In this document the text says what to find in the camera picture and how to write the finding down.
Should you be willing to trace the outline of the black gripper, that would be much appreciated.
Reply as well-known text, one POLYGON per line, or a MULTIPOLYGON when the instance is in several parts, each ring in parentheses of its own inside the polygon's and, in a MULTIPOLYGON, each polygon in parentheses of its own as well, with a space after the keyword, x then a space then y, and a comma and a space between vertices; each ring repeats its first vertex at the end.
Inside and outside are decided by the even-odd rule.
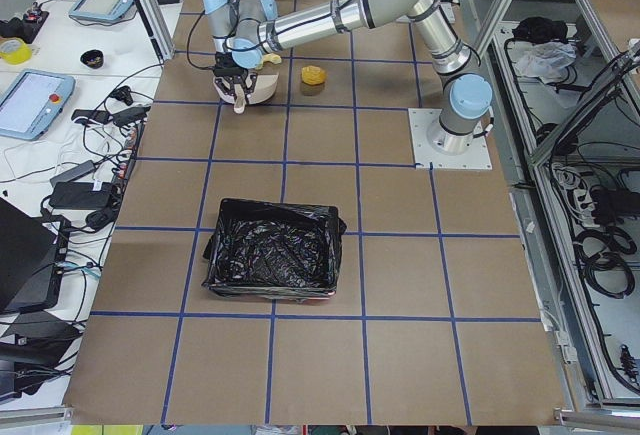
POLYGON ((214 87, 219 98, 226 103, 234 103, 234 85, 241 85, 244 98, 249 101, 256 89, 258 75, 248 74, 248 70, 239 66, 230 53, 217 52, 214 61, 214 87))

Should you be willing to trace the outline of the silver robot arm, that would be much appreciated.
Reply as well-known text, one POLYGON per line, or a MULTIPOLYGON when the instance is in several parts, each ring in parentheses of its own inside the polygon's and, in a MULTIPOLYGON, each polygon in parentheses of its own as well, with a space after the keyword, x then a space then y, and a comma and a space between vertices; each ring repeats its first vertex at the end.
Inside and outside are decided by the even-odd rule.
POLYGON ((444 106, 427 130, 435 150, 466 152, 492 102, 492 88, 478 72, 480 57, 457 35, 441 0, 330 0, 286 15, 279 14, 275 0, 203 0, 203 14, 216 49, 214 86, 237 113, 272 95, 257 88, 265 55, 401 17, 419 32, 441 80, 444 106))

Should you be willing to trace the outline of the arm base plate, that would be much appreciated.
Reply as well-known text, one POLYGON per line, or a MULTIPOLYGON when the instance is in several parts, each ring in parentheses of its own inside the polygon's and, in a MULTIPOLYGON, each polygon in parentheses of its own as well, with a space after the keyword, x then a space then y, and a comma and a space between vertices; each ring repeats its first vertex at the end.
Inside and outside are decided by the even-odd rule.
POLYGON ((468 135, 452 135, 440 124, 440 109, 409 108, 413 165, 416 169, 490 171, 493 166, 486 127, 478 120, 468 135))

